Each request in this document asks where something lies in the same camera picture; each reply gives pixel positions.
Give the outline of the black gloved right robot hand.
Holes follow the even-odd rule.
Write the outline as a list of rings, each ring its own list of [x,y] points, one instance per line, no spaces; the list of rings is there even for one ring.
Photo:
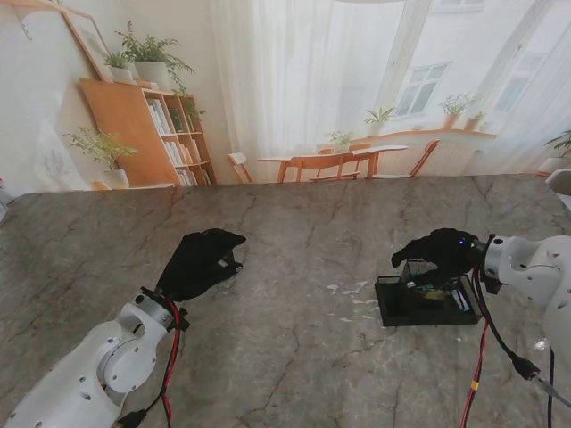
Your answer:
[[[475,267],[485,253],[485,243],[476,236],[454,228],[435,229],[429,235],[410,241],[391,257],[394,268],[403,261],[422,259],[436,269],[413,279],[417,285],[440,285],[462,276]]]

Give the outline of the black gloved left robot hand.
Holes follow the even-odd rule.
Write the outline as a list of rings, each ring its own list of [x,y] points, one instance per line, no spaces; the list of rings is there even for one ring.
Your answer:
[[[244,267],[235,260],[233,250],[245,242],[244,236],[219,228],[184,235],[157,288],[166,299],[176,302],[203,295]]]

